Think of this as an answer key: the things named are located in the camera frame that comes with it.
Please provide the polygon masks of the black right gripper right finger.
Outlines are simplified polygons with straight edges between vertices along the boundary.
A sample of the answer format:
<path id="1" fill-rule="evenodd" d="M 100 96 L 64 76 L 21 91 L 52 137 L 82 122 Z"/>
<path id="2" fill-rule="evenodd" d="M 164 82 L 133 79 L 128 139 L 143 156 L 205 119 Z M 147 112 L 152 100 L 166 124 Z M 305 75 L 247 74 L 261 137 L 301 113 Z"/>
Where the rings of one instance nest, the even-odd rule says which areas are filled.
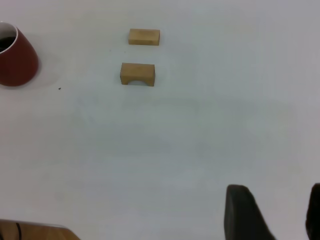
<path id="1" fill-rule="evenodd" d="M 309 240 L 320 239 L 320 184 L 315 183 L 310 192 L 305 229 Z"/>

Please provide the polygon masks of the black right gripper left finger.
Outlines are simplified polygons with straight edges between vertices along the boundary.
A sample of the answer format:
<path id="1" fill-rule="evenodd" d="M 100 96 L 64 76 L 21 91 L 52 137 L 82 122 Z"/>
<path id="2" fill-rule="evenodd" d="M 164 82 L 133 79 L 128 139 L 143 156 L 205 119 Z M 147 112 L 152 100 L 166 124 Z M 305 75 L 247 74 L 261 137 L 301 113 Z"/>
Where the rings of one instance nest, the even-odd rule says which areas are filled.
<path id="1" fill-rule="evenodd" d="M 226 240 L 274 240 L 250 190 L 244 185 L 226 188 L 224 211 Z"/>

